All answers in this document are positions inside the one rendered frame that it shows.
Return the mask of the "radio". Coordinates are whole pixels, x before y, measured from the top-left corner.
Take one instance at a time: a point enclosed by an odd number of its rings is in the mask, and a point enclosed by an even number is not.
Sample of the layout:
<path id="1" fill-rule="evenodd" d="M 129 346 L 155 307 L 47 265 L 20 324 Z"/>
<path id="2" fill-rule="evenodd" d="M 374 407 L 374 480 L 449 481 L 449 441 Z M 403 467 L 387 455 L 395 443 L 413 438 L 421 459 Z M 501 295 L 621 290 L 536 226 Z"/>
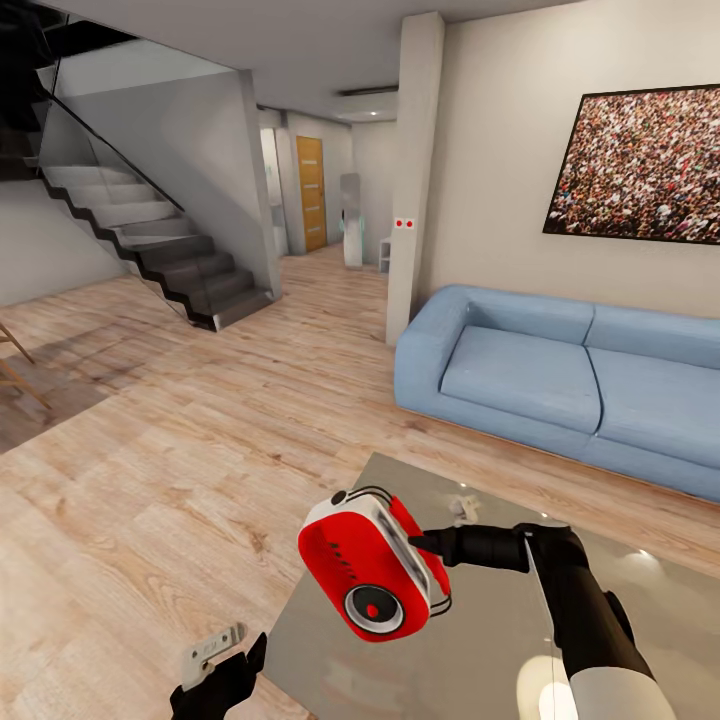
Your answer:
<path id="1" fill-rule="evenodd" d="M 390 497 L 364 489 L 380 489 Z M 420 631 L 449 611 L 451 587 L 439 556 L 418 549 L 438 580 L 449 606 L 430 604 L 428 574 L 394 521 L 373 495 L 389 504 L 402 529 L 425 536 L 402 502 L 384 488 L 339 491 L 314 507 L 298 534 L 305 564 L 350 629 L 368 642 L 385 642 Z"/>

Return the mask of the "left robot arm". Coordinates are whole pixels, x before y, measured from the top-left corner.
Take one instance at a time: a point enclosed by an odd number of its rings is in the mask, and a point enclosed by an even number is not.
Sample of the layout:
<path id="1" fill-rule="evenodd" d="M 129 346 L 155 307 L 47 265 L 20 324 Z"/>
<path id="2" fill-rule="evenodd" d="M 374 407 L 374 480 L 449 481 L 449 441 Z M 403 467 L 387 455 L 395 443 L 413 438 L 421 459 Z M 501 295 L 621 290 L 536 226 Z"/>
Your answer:
<path id="1" fill-rule="evenodd" d="M 247 625 L 239 621 L 183 649 L 182 685 L 170 696 L 172 720 L 224 720 L 228 709 L 252 695 L 256 674 L 264 667 L 265 633 L 247 655 L 241 651 L 218 665 L 209 663 L 240 643 L 247 633 Z"/>

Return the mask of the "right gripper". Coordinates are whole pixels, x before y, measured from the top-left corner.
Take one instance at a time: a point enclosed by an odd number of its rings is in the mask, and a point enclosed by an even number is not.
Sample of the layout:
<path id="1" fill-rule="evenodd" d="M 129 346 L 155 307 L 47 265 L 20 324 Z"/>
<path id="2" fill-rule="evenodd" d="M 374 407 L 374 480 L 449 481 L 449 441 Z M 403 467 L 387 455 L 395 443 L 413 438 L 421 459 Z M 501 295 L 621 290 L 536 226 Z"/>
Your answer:
<path id="1" fill-rule="evenodd" d="M 463 525 L 446 530 L 428 530 L 425 536 L 412 536 L 408 544 L 444 558 L 443 564 L 455 567 L 461 562 L 501 569 L 496 562 L 493 535 L 496 526 Z"/>

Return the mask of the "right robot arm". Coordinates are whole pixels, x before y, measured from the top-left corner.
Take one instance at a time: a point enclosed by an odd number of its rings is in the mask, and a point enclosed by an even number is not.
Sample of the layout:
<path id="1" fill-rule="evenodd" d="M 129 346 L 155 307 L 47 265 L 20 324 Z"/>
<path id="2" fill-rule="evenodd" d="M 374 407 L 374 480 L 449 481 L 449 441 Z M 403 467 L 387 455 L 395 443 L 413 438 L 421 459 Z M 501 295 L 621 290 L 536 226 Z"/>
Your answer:
<path id="1" fill-rule="evenodd" d="M 444 558 L 531 574 L 578 708 L 578 720 L 676 720 L 635 638 L 625 607 L 590 572 L 585 547 L 566 524 L 476 525 L 476 495 L 450 507 L 446 530 L 428 530 L 408 544 Z"/>

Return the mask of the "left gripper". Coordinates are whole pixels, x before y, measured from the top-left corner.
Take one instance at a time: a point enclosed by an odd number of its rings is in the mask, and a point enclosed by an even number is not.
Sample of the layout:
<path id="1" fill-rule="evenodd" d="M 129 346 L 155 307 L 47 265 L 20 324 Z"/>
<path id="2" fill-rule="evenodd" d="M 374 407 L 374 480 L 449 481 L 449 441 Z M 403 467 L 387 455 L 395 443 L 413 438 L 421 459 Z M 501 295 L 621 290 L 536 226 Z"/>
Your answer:
<path id="1" fill-rule="evenodd" d="M 264 667 L 266 646 L 267 636 L 261 633 L 247 655 L 241 651 L 214 665 L 214 672 L 188 692 L 179 685 L 170 696 L 172 720 L 191 709 L 202 713 L 205 720 L 224 720 L 228 709 L 252 695 L 256 674 Z"/>

